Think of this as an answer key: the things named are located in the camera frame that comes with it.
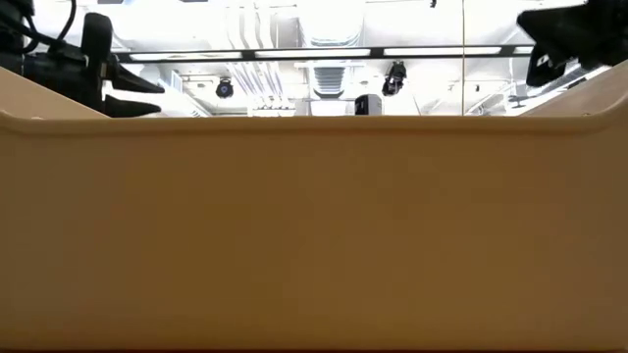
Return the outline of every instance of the tan plastic bin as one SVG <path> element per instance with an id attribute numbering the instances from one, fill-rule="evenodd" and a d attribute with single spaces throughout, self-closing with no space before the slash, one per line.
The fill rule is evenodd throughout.
<path id="1" fill-rule="evenodd" d="M 518 118 L 3 115 L 0 347 L 623 348 L 627 70 Z"/>

